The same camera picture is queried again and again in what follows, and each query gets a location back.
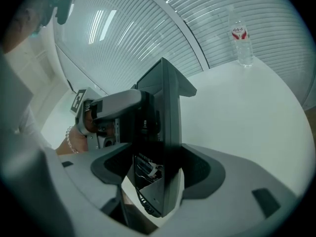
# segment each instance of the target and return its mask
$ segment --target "black monitor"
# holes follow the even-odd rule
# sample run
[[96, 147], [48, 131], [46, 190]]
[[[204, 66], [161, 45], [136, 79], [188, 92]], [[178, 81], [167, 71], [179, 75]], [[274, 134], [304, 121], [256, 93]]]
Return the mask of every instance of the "black monitor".
[[134, 184], [146, 211], [166, 216], [176, 205], [181, 148], [180, 95], [194, 96], [196, 89], [170, 62], [161, 58], [136, 84], [154, 97], [160, 130], [133, 152]]

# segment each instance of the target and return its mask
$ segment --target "sleeve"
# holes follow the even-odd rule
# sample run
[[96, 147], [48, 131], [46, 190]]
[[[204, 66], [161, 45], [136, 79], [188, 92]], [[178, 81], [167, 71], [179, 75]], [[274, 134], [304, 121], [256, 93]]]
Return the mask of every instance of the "sleeve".
[[19, 124], [20, 133], [31, 136], [34, 141], [42, 148], [51, 148], [51, 145], [45, 140], [44, 136], [39, 131], [33, 112], [28, 106], [21, 118]]

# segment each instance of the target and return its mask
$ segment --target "horizontal blinds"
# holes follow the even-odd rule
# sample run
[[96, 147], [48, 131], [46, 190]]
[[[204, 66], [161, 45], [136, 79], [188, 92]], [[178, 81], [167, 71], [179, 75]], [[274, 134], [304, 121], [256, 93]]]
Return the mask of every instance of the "horizontal blinds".
[[76, 0], [54, 33], [61, 51], [107, 93], [130, 88], [161, 57], [185, 76], [202, 71], [186, 38], [152, 0]]
[[166, 0], [187, 23], [210, 68], [237, 59], [229, 34], [227, 6], [246, 21], [254, 55], [305, 100], [315, 69], [315, 44], [288, 0]]
[[95, 82], [87, 77], [87, 75], [78, 69], [78, 67], [65, 55], [65, 53], [59, 47], [56, 47], [56, 50], [62, 68], [66, 68], [64, 69], [65, 76], [71, 83], [71, 86], [75, 92], [78, 92], [80, 89], [90, 87], [101, 97], [108, 95], [105, 91], [99, 88]]

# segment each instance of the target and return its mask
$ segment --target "person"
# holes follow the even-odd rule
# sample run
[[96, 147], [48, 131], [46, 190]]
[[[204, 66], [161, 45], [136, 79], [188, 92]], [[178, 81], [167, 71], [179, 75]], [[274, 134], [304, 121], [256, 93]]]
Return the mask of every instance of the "person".
[[[48, 24], [53, 14], [52, 3], [54, 1], [56, 0], [24, 0], [9, 23], [1, 40], [1, 47], [4, 54], [12, 51], [28, 36], [33, 33], [37, 34], [42, 26]], [[95, 132], [96, 128], [92, 124], [91, 113], [86, 112], [85, 114], [86, 128], [89, 131]], [[40, 147], [50, 147], [36, 126], [30, 106], [23, 112], [17, 129], [20, 133], [31, 136]], [[88, 150], [86, 137], [75, 126], [70, 130], [69, 139], [75, 151], [82, 153]], [[66, 138], [56, 149], [56, 152], [59, 155], [73, 153]]]

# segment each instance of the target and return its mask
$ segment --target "plastic bottle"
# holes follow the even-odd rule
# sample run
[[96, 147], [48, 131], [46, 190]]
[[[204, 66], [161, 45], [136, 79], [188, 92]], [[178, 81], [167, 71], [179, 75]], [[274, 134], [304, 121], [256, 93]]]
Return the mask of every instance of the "plastic bottle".
[[239, 63], [245, 67], [251, 67], [253, 63], [253, 53], [249, 33], [246, 24], [234, 7], [229, 8], [229, 27], [237, 48]]

